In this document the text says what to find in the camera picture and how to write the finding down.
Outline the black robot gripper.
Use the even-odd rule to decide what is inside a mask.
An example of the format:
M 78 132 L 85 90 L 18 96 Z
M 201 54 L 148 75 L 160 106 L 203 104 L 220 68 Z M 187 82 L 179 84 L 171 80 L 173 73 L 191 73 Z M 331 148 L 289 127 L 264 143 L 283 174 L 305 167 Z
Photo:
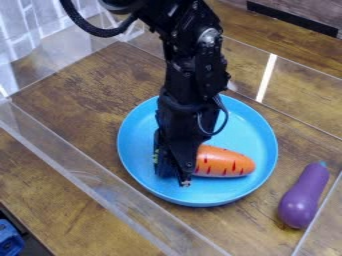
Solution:
M 191 103 L 180 103 L 160 91 L 155 113 L 153 169 L 159 177 L 177 177 L 179 186 L 191 185 L 199 145 L 216 135 L 228 120 L 227 108 L 219 95 Z

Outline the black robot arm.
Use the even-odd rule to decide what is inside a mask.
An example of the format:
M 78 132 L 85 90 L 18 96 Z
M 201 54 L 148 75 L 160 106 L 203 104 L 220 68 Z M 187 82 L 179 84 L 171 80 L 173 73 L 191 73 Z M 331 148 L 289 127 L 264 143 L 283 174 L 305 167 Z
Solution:
M 160 177 L 191 183 L 200 144 L 224 128 L 219 92 L 229 74 L 221 54 L 220 20 L 203 0 L 98 0 L 114 14 L 132 14 L 159 34 L 165 80 L 157 97 L 153 166 Z

